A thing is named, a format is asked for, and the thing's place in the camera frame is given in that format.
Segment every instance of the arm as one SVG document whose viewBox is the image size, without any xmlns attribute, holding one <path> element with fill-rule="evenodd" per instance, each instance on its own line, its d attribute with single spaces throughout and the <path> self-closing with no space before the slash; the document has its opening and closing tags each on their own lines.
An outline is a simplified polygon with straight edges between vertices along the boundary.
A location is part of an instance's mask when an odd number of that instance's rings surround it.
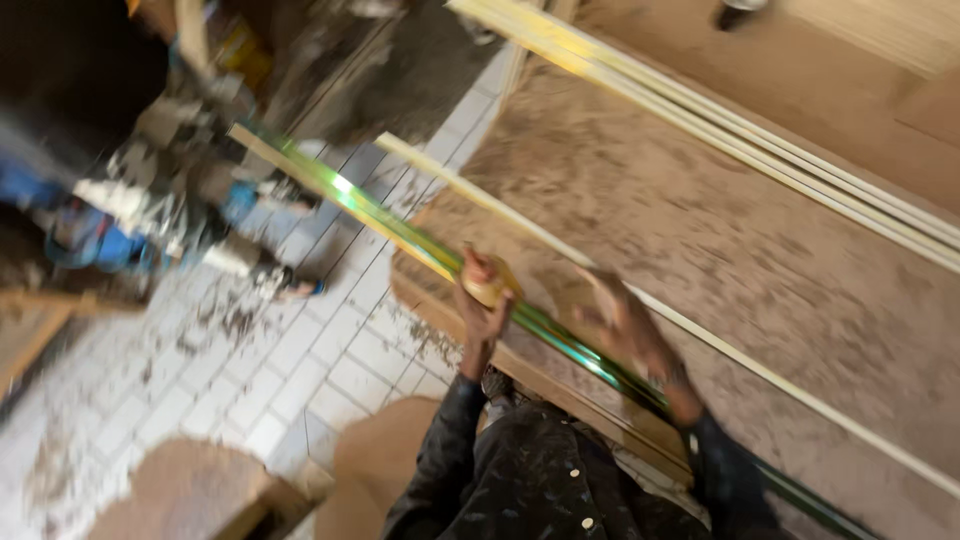
<svg viewBox="0 0 960 540">
<path fill-rule="evenodd" d="M 683 361 L 657 329 L 643 303 L 615 275 L 581 270 L 603 312 L 577 307 L 604 344 L 629 358 L 670 405 L 694 475 L 693 495 L 713 523 L 713 536 L 733 540 L 782 538 L 777 517 L 763 499 L 759 472 L 747 453 L 717 424 L 686 374 Z"/>
<path fill-rule="evenodd" d="M 494 276 L 489 261 L 467 248 L 465 274 L 481 281 Z M 460 373 L 450 385 L 417 454 L 417 471 L 387 514 L 381 538 L 435 538 L 460 510 L 460 493 L 473 479 L 473 442 L 487 397 L 480 379 L 510 317 L 513 292 L 505 290 L 493 311 L 456 282 L 454 296 L 467 327 Z"/>
</svg>

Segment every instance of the wooden strip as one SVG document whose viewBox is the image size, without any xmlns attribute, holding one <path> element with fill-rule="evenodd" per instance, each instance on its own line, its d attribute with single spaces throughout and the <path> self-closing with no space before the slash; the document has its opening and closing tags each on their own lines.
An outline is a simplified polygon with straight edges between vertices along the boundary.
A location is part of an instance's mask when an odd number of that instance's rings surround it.
<svg viewBox="0 0 960 540">
<path fill-rule="evenodd" d="M 23 375 L 23 372 L 30 367 L 37 355 L 43 351 L 47 342 L 54 336 L 60 327 L 70 318 L 71 309 L 69 307 L 54 307 L 47 311 L 43 322 L 36 329 L 33 335 L 16 351 L 12 351 L 13 359 L 4 362 L 3 373 L 0 374 L 0 383 L 4 385 L 4 395 L 10 391 L 11 386 Z"/>
<path fill-rule="evenodd" d="M 127 302 L 101 300 L 92 292 L 83 295 L 57 291 L 31 291 L 22 289 L 0 290 L 0 308 L 62 308 L 78 315 L 113 311 L 117 313 L 139 313 L 146 307 Z"/>
</svg>

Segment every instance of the person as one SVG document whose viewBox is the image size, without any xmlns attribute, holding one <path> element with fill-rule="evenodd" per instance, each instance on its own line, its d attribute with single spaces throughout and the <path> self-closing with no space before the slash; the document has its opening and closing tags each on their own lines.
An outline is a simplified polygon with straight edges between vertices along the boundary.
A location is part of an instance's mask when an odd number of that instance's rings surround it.
<svg viewBox="0 0 960 540">
<path fill-rule="evenodd" d="M 551 404 L 516 406 L 476 434 L 487 401 L 482 377 L 514 293 L 505 290 L 493 310 L 471 297 L 463 276 L 489 279 L 492 270 L 488 258 L 468 248 L 455 289 L 467 327 L 463 361 L 381 538 L 788 538 L 763 499 L 756 468 L 710 415 L 646 307 L 615 274 L 580 273 L 602 310 L 577 307 L 576 316 L 661 387 L 687 447 L 692 493 L 706 507 L 711 531 L 679 506 L 640 489 L 595 432 Z"/>
</svg>

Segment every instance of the plywood sheet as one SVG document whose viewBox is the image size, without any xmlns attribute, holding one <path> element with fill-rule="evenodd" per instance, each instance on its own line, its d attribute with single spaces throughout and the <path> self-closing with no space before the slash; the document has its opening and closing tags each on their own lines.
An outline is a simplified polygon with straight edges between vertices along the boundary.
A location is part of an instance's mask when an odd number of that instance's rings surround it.
<svg viewBox="0 0 960 540">
<path fill-rule="evenodd" d="M 545 61 L 527 69 L 464 176 L 960 476 L 960 277 Z M 447 190 L 416 224 L 505 258 L 532 304 L 589 339 L 570 308 L 590 292 L 556 253 Z M 661 325 L 755 453 L 891 538 L 960 533 L 956 500 Z"/>
<path fill-rule="evenodd" d="M 773 7 L 719 32 L 717 4 L 592 0 L 581 4 L 575 25 L 960 215 L 960 149 L 896 119 L 921 76 Z"/>
</svg>

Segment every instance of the man's right hand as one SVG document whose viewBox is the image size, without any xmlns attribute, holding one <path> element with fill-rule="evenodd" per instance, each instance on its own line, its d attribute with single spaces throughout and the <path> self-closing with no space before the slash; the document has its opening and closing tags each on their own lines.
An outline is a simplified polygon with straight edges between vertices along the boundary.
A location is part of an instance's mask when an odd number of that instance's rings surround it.
<svg viewBox="0 0 960 540">
<path fill-rule="evenodd" d="M 593 285 L 600 307 L 576 306 L 577 319 L 593 327 L 615 355 L 647 368 L 647 380 L 663 391 L 679 425 L 696 423 L 704 404 L 686 376 L 684 363 L 663 338 L 647 307 L 613 272 L 580 267 L 577 272 Z"/>
<path fill-rule="evenodd" d="M 593 285 L 599 306 L 576 306 L 577 320 L 593 327 L 615 355 L 659 367 L 670 348 L 640 299 L 613 272 L 578 266 L 577 273 Z"/>
</svg>

